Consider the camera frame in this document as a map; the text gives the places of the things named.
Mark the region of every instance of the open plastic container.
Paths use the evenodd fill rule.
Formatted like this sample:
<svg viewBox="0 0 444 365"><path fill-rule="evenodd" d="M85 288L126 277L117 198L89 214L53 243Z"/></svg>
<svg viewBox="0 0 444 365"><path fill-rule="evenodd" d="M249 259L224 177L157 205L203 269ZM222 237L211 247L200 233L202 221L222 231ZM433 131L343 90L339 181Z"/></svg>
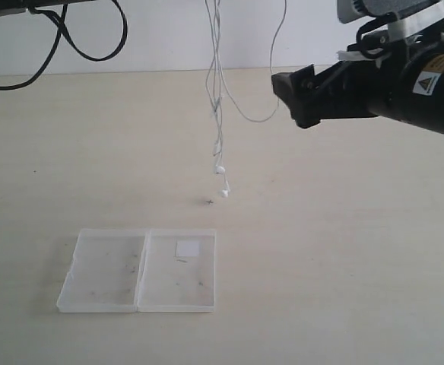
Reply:
<svg viewBox="0 0 444 365"><path fill-rule="evenodd" d="M82 230L63 313L213 312L214 230Z"/></svg>

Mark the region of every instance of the white paper piece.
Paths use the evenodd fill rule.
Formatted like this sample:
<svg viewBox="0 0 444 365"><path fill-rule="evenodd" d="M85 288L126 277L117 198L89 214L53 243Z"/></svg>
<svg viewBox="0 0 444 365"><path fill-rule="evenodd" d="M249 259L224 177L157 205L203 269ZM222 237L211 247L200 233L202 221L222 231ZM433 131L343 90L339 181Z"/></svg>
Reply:
<svg viewBox="0 0 444 365"><path fill-rule="evenodd" d="M199 257L199 241L178 241L176 243L176 257Z"/></svg>

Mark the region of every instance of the white tabletop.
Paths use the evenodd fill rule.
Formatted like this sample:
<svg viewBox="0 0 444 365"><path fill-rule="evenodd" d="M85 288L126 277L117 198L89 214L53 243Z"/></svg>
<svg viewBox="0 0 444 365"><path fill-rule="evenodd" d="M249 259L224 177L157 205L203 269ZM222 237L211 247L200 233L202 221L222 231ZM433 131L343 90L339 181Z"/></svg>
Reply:
<svg viewBox="0 0 444 365"><path fill-rule="evenodd" d="M285 108L254 125L226 100L223 200L204 78L0 93L0 364L444 363L444 136L385 119L303 131ZM229 79L248 113L270 111L266 70ZM216 312L58 313L86 227L216 228Z"/></svg>

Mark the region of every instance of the plastic box lid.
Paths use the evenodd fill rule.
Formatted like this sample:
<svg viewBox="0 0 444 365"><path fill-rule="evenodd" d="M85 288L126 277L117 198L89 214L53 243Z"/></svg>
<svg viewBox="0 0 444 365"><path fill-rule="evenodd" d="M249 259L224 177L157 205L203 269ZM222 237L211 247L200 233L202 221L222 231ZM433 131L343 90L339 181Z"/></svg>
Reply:
<svg viewBox="0 0 444 365"><path fill-rule="evenodd" d="M213 312L215 230L82 230L63 313Z"/></svg>

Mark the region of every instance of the warning label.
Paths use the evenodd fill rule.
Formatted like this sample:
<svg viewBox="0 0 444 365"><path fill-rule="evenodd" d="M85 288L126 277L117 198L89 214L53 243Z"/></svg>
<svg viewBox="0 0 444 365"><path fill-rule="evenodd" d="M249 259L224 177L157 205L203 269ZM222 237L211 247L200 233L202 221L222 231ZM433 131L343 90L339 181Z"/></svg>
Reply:
<svg viewBox="0 0 444 365"><path fill-rule="evenodd" d="M418 76L416 84L414 85L413 92L415 94L424 95L427 97L433 95L436 84L441 76L442 74L437 72L421 72L420 76Z"/></svg>
<svg viewBox="0 0 444 365"><path fill-rule="evenodd" d="M423 71L436 72L442 74L444 72L444 55L440 55L432 59Z"/></svg>

